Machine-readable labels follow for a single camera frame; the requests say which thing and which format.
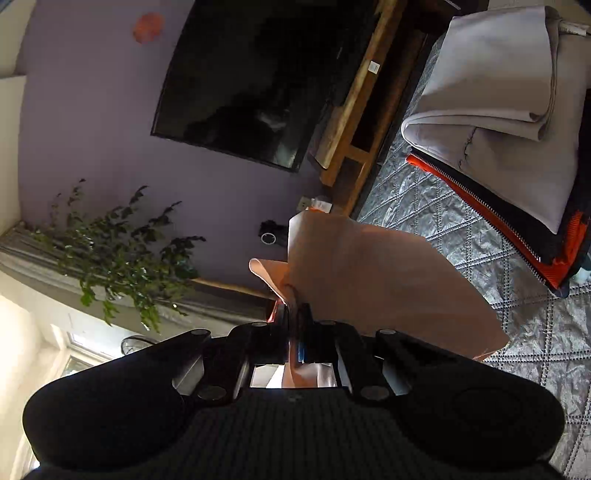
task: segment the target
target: tv screen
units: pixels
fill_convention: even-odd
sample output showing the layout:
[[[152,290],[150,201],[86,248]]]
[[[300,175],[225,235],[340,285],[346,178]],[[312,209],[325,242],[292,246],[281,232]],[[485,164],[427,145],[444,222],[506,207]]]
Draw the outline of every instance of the tv screen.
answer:
[[[363,0],[197,0],[152,134],[296,169]]]

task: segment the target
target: window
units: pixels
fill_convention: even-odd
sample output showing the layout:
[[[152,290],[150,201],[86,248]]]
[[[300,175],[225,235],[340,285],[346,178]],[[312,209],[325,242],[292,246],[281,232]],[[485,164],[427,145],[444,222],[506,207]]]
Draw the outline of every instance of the window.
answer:
[[[78,372],[82,372],[83,370],[86,370],[90,367],[92,367],[91,364],[87,364],[86,362],[83,362],[82,360],[71,356],[61,376],[67,377],[68,375],[73,375]]]
[[[96,358],[101,363],[113,360],[113,357],[106,353],[104,351],[105,348],[97,342],[93,342],[75,333],[68,333],[68,339],[70,340],[70,348],[76,352]]]
[[[29,464],[29,468],[27,473],[29,473],[31,470],[34,470],[35,468],[38,468],[40,465],[39,460],[37,460],[35,458],[35,456],[33,455],[33,459],[31,460],[31,463]]]

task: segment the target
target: gray blanket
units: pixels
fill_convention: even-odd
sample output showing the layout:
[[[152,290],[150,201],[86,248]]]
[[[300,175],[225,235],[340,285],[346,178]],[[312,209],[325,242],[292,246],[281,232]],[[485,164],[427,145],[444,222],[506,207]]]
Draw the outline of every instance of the gray blanket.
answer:
[[[431,51],[406,116],[442,43]],[[426,237],[474,284],[511,339],[486,362],[539,383],[560,400],[566,429],[551,463],[569,478],[591,479],[591,283],[571,283],[569,298],[555,298],[512,245],[443,181],[407,164],[409,152],[399,132],[359,221]]]

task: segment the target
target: potted plant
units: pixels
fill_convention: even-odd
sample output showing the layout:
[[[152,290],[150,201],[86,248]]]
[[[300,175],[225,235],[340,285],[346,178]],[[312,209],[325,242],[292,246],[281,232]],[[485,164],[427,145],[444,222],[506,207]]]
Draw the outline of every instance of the potted plant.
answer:
[[[57,260],[61,273],[79,279],[83,305],[97,300],[95,287],[103,287],[103,319],[107,323],[118,312],[114,302],[127,296],[146,328],[157,331],[159,304],[183,314],[175,301],[188,292],[190,279],[197,277],[190,263],[191,251],[194,242],[205,239],[174,238],[162,246],[162,229],[172,223],[170,215],[181,202],[173,203],[143,225],[134,225],[147,186],[140,187],[126,206],[89,218],[77,210],[84,182],[81,179],[72,189],[65,212],[61,211],[62,198],[58,194],[51,205],[49,226],[35,227],[31,234]]]

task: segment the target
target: white wall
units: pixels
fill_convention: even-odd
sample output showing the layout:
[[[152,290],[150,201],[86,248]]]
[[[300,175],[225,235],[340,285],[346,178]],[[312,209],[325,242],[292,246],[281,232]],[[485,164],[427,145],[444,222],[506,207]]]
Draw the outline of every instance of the white wall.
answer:
[[[64,332],[80,335],[102,346],[109,356],[120,355],[121,340],[137,331],[129,330],[117,325],[109,326],[102,320],[72,308],[53,298],[40,293],[24,283],[0,271],[0,295],[13,303],[26,308],[36,319],[42,337],[49,343],[56,345],[55,334],[51,325],[59,327]],[[72,294],[75,301],[80,302],[79,296]]]
[[[0,44],[3,40],[0,25]],[[0,235],[21,218],[18,200],[18,130],[25,80],[26,77],[0,80]]]
[[[65,352],[43,341],[30,312],[0,296],[0,479],[10,478],[24,431],[28,399],[53,380],[67,360]]]
[[[14,75],[35,0],[14,0],[0,14],[0,78]]]
[[[25,77],[13,77],[35,0],[14,0],[0,13],[0,235],[21,218],[18,132]]]

